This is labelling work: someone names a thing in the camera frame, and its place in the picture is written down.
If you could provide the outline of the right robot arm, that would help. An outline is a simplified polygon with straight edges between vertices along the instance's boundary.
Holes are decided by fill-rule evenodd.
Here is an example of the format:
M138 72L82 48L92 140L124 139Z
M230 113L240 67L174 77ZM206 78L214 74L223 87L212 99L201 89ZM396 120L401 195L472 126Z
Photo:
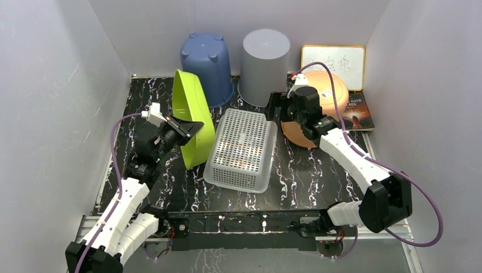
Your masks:
M303 86L293 92L273 92L264 110L273 120L300 125L306 138L334 158L364 192L361 201L337 202L321 210L314 226L327 235L336 235L344 225L364 226L379 233L412 215L411 184L404 177L371 162L359 146L346 137L340 122L322 114L315 88Z

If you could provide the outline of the blue plastic bucket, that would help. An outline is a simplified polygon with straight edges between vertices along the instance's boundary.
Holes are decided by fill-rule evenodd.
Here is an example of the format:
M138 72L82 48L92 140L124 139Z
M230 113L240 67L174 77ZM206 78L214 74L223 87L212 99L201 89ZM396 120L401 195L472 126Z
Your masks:
M180 48L182 70L195 74L207 104L221 107L234 95L227 45L221 34L192 32Z

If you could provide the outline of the green plastic basket tray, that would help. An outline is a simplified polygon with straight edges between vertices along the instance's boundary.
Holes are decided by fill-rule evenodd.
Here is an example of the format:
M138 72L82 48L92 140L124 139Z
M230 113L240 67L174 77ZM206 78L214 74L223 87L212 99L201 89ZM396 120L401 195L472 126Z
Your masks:
M215 127L210 115L201 82L195 74L178 69L172 88L173 116L188 122L202 122L203 126L191 140L181 146L186 169L207 161L215 140Z

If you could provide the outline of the grey plastic bucket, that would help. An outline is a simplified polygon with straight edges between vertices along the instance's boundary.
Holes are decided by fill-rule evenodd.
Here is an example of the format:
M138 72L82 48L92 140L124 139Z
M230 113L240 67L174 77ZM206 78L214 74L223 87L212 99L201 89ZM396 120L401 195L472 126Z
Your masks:
M248 104L265 107L271 93L286 91L290 40L270 28L251 31L243 39L238 93Z

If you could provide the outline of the orange plastic bucket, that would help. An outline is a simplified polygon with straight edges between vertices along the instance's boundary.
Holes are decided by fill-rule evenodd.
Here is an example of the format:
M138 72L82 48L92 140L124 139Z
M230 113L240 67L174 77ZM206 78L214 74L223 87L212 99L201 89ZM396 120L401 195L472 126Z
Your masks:
M337 112L341 113L348 99L348 88L341 78L333 75L334 88L331 88L329 74L326 71L308 71L302 73L309 81L309 86L316 88L319 94L322 113L339 120ZM282 132L293 144L303 148L315 148L316 144L308 140L296 122L281 122Z

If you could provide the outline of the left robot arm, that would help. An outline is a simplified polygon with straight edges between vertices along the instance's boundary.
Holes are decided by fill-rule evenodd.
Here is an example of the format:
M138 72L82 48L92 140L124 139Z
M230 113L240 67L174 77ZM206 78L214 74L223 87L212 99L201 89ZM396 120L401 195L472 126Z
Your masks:
M147 197L159 176L162 157L177 146L186 145L204 126L171 115L155 125L155 137L134 149L124 174L118 175L118 190L106 211L80 242L71 242L65 257L69 272L123 272L131 255L150 236L162 237L173 229L164 209L152 205L139 214L138 206Z

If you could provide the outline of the white perforated plastic basket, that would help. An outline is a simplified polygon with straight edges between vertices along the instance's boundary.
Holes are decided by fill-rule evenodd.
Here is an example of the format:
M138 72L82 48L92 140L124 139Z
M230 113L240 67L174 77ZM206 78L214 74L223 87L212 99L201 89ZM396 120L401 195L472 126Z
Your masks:
M262 113L227 109L203 172L220 188L264 193L269 186L278 127Z

